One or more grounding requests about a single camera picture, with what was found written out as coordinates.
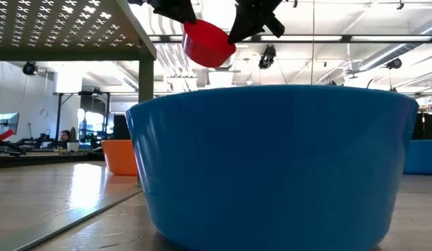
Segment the red plastic mini bowl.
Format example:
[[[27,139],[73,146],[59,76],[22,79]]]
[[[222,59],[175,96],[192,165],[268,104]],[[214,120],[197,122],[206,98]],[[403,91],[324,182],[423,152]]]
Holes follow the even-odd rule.
[[[210,22],[186,22],[182,49],[193,62],[207,68],[218,68],[236,51],[236,46],[228,43],[228,38],[227,33]]]

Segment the blue plastic mini bowl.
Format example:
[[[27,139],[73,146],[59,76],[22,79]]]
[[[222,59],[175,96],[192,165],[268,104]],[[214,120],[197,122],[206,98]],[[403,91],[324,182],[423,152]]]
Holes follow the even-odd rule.
[[[403,173],[432,175],[432,139],[411,141]]]
[[[266,85],[141,102],[125,117],[157,230],[194,251],[370,251],[389,230],[417,102]]]

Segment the orange plastic mini bowl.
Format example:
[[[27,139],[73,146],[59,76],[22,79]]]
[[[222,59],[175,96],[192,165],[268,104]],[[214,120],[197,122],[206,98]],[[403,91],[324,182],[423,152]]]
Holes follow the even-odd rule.
[[[107,169],[113,175],[137,175],[137,164],[130,139],[104,140],[102,141],[102,149]]]

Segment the green perforated metal shelf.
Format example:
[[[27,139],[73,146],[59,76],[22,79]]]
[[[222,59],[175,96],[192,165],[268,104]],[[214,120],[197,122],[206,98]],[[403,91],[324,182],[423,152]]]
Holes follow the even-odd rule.
[[[127,0],[0,0],[0,61],[138,61],[149,100],[156,57]]]

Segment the computer monitor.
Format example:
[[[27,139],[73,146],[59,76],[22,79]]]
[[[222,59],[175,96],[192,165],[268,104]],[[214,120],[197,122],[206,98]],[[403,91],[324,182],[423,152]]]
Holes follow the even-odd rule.
[[[0,114],[0,135],[11,130],[13,135],[17,134],[19,113]]]

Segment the black bent bar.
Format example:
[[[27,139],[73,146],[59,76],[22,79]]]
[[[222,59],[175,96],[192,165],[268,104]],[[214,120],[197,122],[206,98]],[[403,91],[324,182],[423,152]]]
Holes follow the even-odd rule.
[[[14,144],[0,140],[0,153],[5,153],[17,157],[17,156],[25,155],[26,151]]]

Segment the black overhead frame beam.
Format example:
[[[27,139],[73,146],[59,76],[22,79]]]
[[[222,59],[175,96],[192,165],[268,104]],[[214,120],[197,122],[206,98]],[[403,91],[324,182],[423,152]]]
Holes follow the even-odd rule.
[[[254,35],[240,43],[376,43],[376,44],[432,44],[432,35],[282,35],[277,38],[272,35]]]

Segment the black metal gantry frame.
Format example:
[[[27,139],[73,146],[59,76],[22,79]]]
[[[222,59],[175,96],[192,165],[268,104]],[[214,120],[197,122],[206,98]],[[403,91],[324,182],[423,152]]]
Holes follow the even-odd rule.
[[[59,139],[60,133],[60,121],[61,121],[61,106],[67,100],[69,100],[72,96],[106,96],[106,105],[105,105],[105,123],[102,126],[102,131],[105,134],[105,138],[107,138],[107,126],[109,124],[109,112],[110,112],[110,102],[111,102],[111,93],[103,92],[103,91],[80,91],[76,93],[54,93],[54,95],[58,96],[58,105],[57,105],[57,115],[56,115],[56,134],[54,140],[57,142]]]

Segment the black aluminium frame rail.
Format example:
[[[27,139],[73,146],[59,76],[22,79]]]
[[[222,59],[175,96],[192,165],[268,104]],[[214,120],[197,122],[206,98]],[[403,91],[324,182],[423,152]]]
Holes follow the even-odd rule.
[[[0,156],[0,169],[34,165],[53,165],[69,162],[104,161],[102,153]]]

